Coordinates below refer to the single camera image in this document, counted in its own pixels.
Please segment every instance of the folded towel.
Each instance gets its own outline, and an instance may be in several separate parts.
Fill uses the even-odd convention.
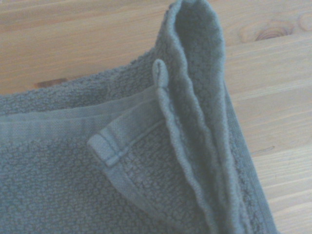
[[[0,96],[0,233],[275,234],[205,0],[127,66]]]

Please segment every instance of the towel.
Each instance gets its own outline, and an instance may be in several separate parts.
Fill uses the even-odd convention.
[[[205,0],[126,66],[0,96],[2,234],[276,234]]]

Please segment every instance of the wooden plank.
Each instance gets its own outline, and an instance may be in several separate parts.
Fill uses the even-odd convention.
[[[312,33],[227,49],[225,79],[254,156],[312,143]]]
[[[312,230],[312,144],[253,159],[276,225],[283,234]]]
[[[217,0],[211,5],[227,46],[312,30],[312,2],[307,0]]]

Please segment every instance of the wood grain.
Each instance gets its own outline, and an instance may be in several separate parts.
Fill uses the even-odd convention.
[[[3,0],[0,94],[125,65],[173,0]],[[312,2],[210,0],[225,79],[279,230],[312,230]]]

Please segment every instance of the towel fold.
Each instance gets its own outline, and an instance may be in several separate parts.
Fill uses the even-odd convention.
[[[277,234],[205,0],[127,66],[0,96],[0,233]]]

